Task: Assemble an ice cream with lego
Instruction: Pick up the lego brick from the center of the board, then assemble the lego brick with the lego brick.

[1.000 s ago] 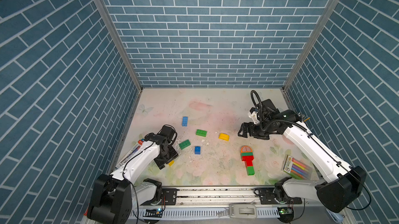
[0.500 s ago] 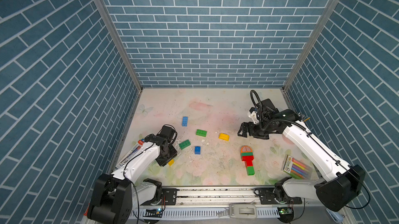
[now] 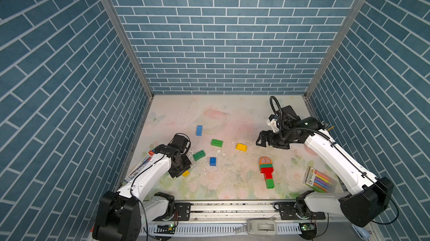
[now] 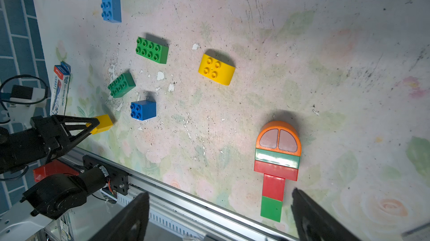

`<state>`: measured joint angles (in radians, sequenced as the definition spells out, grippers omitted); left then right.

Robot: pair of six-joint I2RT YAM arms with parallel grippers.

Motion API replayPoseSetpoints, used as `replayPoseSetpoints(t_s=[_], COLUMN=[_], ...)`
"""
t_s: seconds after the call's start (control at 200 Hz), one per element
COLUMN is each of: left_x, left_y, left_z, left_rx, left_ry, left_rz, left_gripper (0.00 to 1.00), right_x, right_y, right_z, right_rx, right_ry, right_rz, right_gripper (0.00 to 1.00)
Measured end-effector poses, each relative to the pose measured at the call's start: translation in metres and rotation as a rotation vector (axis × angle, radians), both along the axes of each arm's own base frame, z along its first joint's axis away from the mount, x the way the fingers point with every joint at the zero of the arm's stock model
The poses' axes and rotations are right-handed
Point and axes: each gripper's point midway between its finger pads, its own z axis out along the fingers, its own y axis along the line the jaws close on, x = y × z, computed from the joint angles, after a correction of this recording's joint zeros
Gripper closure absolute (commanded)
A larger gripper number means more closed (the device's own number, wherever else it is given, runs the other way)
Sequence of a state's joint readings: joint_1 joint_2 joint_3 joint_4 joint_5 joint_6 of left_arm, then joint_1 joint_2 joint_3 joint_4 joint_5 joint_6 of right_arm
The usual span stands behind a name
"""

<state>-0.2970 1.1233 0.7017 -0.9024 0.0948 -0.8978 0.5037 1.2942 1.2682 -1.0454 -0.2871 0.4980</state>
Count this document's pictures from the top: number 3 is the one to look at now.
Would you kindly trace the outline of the small blue lego brick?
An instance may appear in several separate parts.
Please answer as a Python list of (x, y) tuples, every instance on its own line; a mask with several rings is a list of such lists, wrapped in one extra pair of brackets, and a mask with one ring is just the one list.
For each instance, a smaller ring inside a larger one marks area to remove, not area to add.
[(209, 165), (211, 167), (215, 167), (216, 166), (216, 161), (217, 161), (216, 157), (210, 157), (210, 159), (209, 159)]

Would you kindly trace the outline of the orange round lego piece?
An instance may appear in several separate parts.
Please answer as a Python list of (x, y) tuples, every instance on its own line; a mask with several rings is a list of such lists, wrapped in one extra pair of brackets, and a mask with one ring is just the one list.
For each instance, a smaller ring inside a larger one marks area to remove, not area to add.
[(272, 160), (268, 157), (261, 157), (259, 160), (260, 165), (272, 164)]

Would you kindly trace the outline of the long red lego brick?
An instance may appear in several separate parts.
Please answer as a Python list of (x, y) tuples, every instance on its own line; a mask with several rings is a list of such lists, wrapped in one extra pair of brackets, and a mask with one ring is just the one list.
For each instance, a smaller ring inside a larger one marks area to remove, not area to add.
[(274, 169), (273, 167), (264, 167), (260, 169), (261, 173), (273, 173)]

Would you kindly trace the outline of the small green lego brick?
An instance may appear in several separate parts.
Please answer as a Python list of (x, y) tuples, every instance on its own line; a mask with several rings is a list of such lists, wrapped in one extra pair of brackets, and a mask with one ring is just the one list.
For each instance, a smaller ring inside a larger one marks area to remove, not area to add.
[(275, 187), (273, 179), (266, 179), (265, 184), (267, 189), (272, 189)]

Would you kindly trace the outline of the long green lego brick front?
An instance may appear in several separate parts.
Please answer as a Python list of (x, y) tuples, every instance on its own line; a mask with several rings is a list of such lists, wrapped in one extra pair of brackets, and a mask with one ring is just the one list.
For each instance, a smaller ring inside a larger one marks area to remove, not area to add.
[(260, 164), (260, 165), (259, 165), (259, 168), (260, 168), (260, 169), (262, 169), (262, 168), (273, 168), (273, 165), (272, 165), (272, 164), (270, 164), (270, 163), (269, 163), (269, 164)]

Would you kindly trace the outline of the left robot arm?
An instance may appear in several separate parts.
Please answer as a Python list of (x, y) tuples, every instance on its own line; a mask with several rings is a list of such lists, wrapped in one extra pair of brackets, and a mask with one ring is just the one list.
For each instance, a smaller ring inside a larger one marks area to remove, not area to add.
[(190, 169), (190, 147), (187, 135), (175, 134), (167, 145), (153, 150), (149, 162), (130, 182), (106, 192), (99, 203), (92, 237), (97, 241), (135, 241), (142, 230), (149, 231), (148, 224), (154, 220), (173, 220), (168, 231), (174, 232), (179, 221), (175, 197), (158, 192), (149, 201), (145, 198), (166, 173), (177, 178)]

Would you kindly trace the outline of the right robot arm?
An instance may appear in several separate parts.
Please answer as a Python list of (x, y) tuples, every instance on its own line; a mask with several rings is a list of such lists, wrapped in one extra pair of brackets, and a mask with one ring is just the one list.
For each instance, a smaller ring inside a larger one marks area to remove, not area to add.
[(270, 130), (259, 133), (256, 145), (286, 150), (292, 144), (303, 144), (322, 158), (345, 186), (344, 193), (336, 194), (318, 186), (296, 197), (299, 217), (337, 214), (355, 226), (364, 227), (388, 208), (393, 202), (394, 184), (386, 177), (377, 177), (349, 155), (329, 135), (328, 124), (314, 117), (301, 119), (291, 106), (281, 107), (275, 97), (270, 102), (273, 111), (267, 120)]

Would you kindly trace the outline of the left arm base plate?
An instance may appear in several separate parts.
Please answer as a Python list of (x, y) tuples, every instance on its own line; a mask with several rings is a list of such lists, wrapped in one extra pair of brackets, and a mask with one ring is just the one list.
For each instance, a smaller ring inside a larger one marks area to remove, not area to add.
[(175, 203), (174, 208), (168, 208), (165, 215), (155, 218), (155, 222), (189, 221), (191, 214), (191, 203)]

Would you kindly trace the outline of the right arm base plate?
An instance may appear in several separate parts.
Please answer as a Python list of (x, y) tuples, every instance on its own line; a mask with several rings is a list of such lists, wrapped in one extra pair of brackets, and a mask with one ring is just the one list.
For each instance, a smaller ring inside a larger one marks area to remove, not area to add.
[(313, 213), (308, 208), (296, 201), (281, 201), (272, 204), (274, 209), (279, 212), (282, 220), (324, 220), (326, 215), (318, 212)]

